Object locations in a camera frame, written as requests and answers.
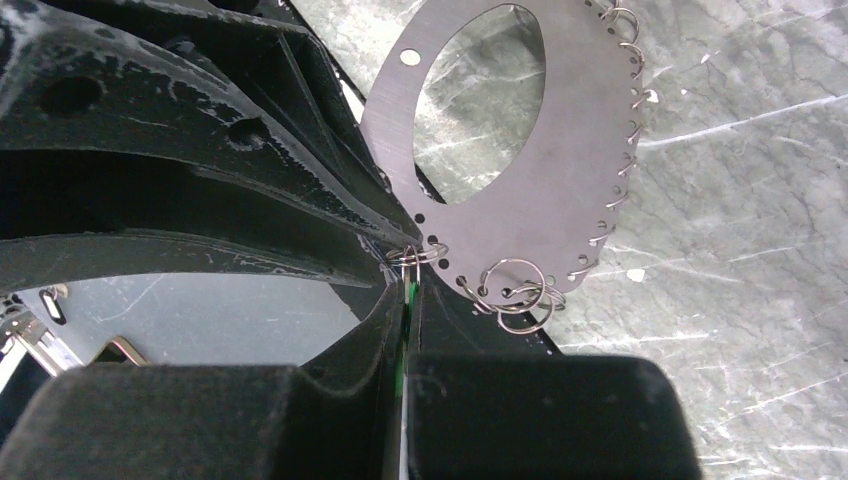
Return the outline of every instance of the gray marble table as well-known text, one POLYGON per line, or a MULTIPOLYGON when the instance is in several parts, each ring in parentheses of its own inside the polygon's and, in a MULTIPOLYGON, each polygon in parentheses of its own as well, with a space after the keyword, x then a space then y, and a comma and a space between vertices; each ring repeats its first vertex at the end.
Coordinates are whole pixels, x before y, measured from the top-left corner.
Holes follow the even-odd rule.
MULTIPOLYGON (((295 0, 366 95, 421 3, 295 0)), ((656 92, 642 166, 601 266, 548 331, 565 353, 660 364, 710 478, 845 478, 848 3, 623 4, 656 92)), ((534 35, 503 7, 431 72, 415 151, 449 202, 491 182, 532 129, 534 35)))

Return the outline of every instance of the circular hole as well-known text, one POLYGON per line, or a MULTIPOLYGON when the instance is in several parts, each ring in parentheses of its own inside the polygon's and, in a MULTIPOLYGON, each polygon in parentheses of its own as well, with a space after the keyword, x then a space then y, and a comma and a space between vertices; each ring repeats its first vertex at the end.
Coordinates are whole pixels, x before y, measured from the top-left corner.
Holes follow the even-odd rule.
POLYGON ((243 118, 227 130, 227 139, 237 150, 256 150, 265 144, 268 127, 261 118, 243 118))
POLYGON ((312 367, 307 370, 309 372, 309 376, 315 380, 319 378, 323 378, 324 375, 327 374, 327 369, 325 367, 312 367))
POLYGON ((100 100, 103 89, 88 77, 66 77, 47 87, 41 96, 41 110, 55 117, 81 113, 100 100))
POLYGON ((421 54, 411 48, 407 48, 400 52, 400 61, 406 66, 414 67, 421 63, 421 54))

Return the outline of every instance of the metal plate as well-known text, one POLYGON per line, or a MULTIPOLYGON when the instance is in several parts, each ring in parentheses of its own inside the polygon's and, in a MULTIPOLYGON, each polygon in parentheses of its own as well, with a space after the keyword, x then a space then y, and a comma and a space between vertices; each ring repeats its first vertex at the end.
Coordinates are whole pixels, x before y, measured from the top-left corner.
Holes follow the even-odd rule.
MULTIPOLYGON (((524 148, 489 186, 465 202, 445 205, 419 188, 413 160, 415 108, 424 80, 439 52, 465 25, 505 4, 499 0, 429 0, 412 19, 383 64, 366 105, 362 131, 395 195, 417 219, 424 237, 450 247, 439 276, 464 294, 457 277, 476 289, 481 274, 499 260, 517 257, 537 264, 558 280, 557 288, 576 288, 598 258, 618 218, 607 206, 626 196, 627 178, 619 171, 632 158, 628 143, 637 125, 631 109, 641 95, 632 74, 639 68, 607 33, 601 10, 592 2, 522 0, 510 2, 536 17, 545 44, 546 78, 535 128, 524 148), (408 66, 401 53, 414 50, 421 61, 408 66)), ((514 303, 504 288, 538 281, 527 265, 499 267, 485 301, 514 303)))

